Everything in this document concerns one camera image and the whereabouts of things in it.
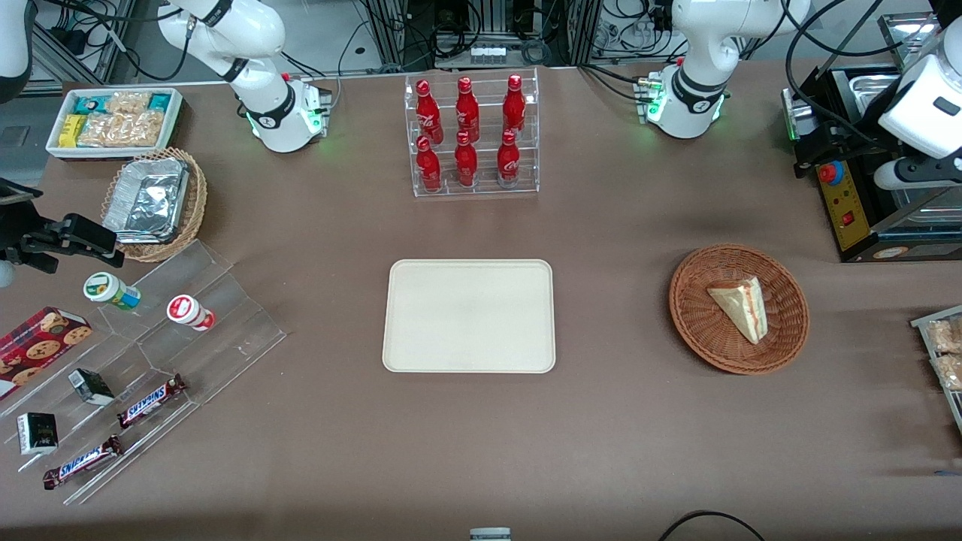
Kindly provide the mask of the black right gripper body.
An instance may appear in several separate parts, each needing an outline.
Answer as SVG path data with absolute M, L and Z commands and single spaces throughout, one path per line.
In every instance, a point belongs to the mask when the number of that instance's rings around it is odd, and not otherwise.
M 53 220 L 44 218 L 30 200 L 1 205 L 1 252 L 19 249 L 21 240 L 28 238 L 37 249 L 45 251 L 55 243 L 46 229 Z

